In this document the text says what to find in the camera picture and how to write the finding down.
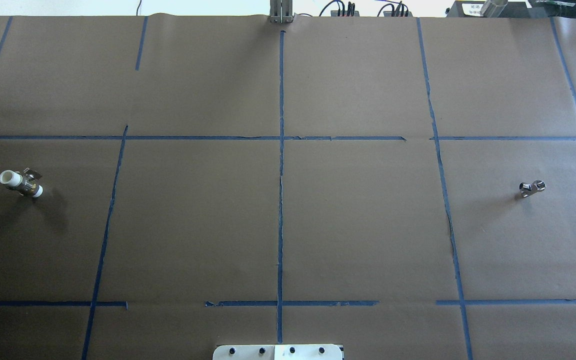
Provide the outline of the chrome tee pipe fitting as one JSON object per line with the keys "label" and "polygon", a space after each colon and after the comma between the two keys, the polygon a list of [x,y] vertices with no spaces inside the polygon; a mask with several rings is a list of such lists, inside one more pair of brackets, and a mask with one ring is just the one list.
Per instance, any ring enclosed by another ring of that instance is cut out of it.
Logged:
{"label": "chrome tee pipe fitting", "polygon": [[547,185],[543,180],[534,180],[530,183],[521,182],[518,186],[521,198],[528,198],[529,196],[543,192],[546,188]]}

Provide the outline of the brass valve with white ends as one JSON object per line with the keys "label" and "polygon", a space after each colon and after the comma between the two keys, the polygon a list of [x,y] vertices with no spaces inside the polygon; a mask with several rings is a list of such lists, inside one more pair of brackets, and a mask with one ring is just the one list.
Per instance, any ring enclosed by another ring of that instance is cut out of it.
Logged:
{"label": "brass valve with white ends", "polygon": [[10,191],[16,191],[22,196],[39,198],[44,188],[36,181],[42,178],[42,174],[30,168],[23,171],[4,170],[0,173],[0,184]]}

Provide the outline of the grey equipment box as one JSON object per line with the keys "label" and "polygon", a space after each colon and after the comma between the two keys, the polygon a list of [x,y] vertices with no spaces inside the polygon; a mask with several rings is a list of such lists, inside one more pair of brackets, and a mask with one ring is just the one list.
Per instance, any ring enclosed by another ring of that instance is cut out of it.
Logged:
{"label": "grey equipment box", "polygon": [[533,6],[527,0],[455,0],[445,10],[446,18],[548,18],[545,7]]}

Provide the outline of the aluminium profile post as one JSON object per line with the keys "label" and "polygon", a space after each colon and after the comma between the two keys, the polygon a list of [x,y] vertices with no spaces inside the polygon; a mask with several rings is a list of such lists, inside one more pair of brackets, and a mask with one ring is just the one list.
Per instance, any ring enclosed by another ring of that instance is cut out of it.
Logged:
{"label": "aluminium profile post", "polygon": [[294,21],[293,0],[270,0],[269,22],[272,24],[290,24]]}

